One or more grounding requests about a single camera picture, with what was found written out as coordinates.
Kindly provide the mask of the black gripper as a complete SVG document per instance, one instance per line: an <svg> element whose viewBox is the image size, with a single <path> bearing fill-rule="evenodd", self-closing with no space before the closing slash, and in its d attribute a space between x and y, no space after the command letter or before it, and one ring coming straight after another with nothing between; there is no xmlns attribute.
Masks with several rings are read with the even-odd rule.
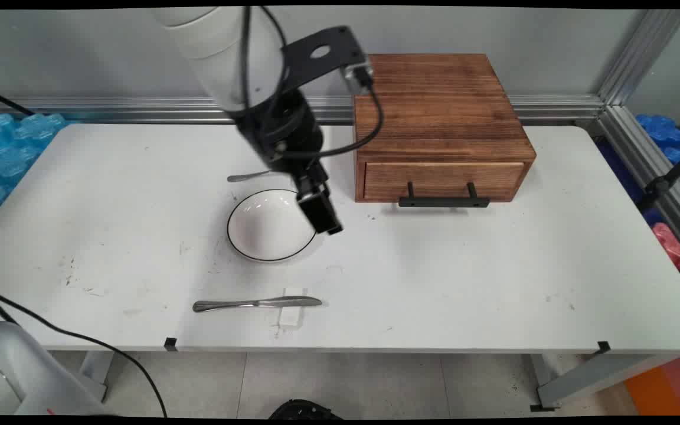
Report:
<svg viewBox="0 0 680 425"><path fill-rule="evenodd" d="M326 170L319 159L282 159L274 147L286 151L318 152L323 132L304 95L294 89L280 96L271 113L269 100L248 110L235 112L235 124L257 156L270 171L289 173L297 192L296 201L316 234L333 235L343 230L330 200Z"/></svg>

